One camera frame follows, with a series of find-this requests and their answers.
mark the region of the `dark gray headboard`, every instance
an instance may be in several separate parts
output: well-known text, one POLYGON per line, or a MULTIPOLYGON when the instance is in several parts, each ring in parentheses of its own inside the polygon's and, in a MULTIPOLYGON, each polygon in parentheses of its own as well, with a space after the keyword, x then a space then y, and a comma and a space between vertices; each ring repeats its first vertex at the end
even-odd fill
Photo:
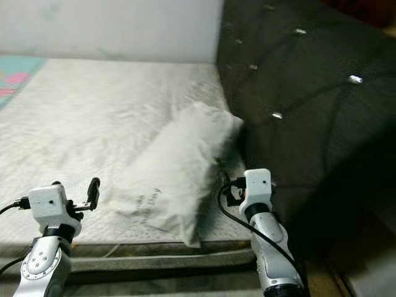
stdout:
POLYGON ((319 0, 225 0, 217 66, 246 122, 241 150, 248 168, 271 170, 300 240, 351 226, 390 178, 395 54, 396 40, 319 0))

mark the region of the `bed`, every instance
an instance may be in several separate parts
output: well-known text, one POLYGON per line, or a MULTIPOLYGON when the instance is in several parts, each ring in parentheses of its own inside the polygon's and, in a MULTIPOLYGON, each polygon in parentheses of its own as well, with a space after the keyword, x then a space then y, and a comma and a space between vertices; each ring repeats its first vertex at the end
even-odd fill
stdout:
MULTIPOLYGON (((23 64, 3 71, 13 91, 3 91, 0 109, 1 206, 55 180, 68 199, 82 202, 90 180, 101 179, 98 208, 85 214, 73 241, 73 272, 221 267, 254 259, 249 232, 221 215, 214 200, 199 223, 199 249, 106 208, 120 172, 178 111, 195 101, 227 109, 215 66, 1 58, 5 68, 10 59, 13 67, 23 64)), ((232 176, 243 173, 237 150, 226 167, 232 176)), ((0 220, 3 264, 26 253, 40 233, 28 210, 9 210, 0 220)))

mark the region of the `quilted mattress cover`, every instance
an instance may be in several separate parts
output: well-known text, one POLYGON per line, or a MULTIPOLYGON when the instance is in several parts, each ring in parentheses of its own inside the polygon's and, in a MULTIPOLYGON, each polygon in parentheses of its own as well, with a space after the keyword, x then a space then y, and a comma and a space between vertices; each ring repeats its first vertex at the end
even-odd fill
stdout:
MULTIPOLYGON (((98 208, 85 213, 82 232, 74 239, 74 252, 80 257, 188 256, 248 249, 249 232, 223 216, 214 201, 199 224, 206 242, 201 251, 106 208, 123 168, 194 101, 227 109, 215 66, 47 60, 0 110, 0 206, 53 181, 63 183, 68 199, 83 202, 90 180, 98 176, 98 208)), ((232 176, 244 170, 238 153, 226 164, 232 176)), ((0 224, 0 257, 19 256, 40 235, 29 210, 8 210, 0 224)))

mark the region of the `pillow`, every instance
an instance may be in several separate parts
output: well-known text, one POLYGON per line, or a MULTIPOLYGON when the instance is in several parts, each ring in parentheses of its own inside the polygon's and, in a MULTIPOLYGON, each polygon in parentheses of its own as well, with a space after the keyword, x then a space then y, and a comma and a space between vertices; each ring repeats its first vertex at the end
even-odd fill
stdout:
POLYGON ((215 159, 230 151, 242 124, 203 103, 182 110, 122 173, 110 208, 198 248, 197 214, 215 182, 215 159))

